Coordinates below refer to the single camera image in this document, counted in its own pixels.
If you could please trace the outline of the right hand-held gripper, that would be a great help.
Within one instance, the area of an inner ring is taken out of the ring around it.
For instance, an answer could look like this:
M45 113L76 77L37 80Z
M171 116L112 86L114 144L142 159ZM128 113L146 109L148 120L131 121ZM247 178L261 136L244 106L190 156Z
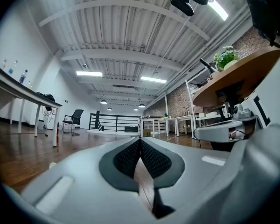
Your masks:
M260 101L270 124L247 142L242 166L220 211L221 222L280 222L280 59L262 83ZM228 120L194 130L213 150L230 152L245 137L242 121Z

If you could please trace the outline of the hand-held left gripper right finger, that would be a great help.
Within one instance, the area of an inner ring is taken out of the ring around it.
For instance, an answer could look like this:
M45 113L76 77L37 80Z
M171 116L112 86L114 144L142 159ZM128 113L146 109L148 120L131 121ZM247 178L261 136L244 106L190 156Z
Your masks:
M205 190L217 191L236 176L242 160L242 143L230 152L198 149L155 138L141 138L140 157L153 179L152 212L165 217Z

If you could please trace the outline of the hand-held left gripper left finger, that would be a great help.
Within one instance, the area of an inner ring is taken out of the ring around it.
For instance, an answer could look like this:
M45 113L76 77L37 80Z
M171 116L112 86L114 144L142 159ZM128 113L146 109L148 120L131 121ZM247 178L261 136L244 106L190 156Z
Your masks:
M75 152L31 181L21 197L49 220L64 224L153 224L156 218L133 191L111 186L99 171L104 154L137 138Z

